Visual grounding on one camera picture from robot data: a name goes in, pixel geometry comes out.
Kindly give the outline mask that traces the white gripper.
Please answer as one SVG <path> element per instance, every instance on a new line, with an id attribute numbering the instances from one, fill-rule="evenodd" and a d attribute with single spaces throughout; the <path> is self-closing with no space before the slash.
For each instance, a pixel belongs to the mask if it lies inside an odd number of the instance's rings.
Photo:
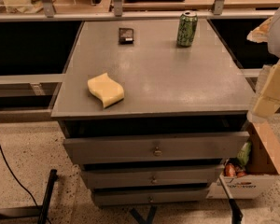
<path id="1" fill-rule="evenodd" d="M 250 31 L 246 39 L 255 43 L 268 41 L 268 51 L 280 58 L 280 8 L 273 17 Z M 280 63 L 273 65 L 260 89 L 252 113 L 263 119 L 273 115 L 280 107 Z"/>

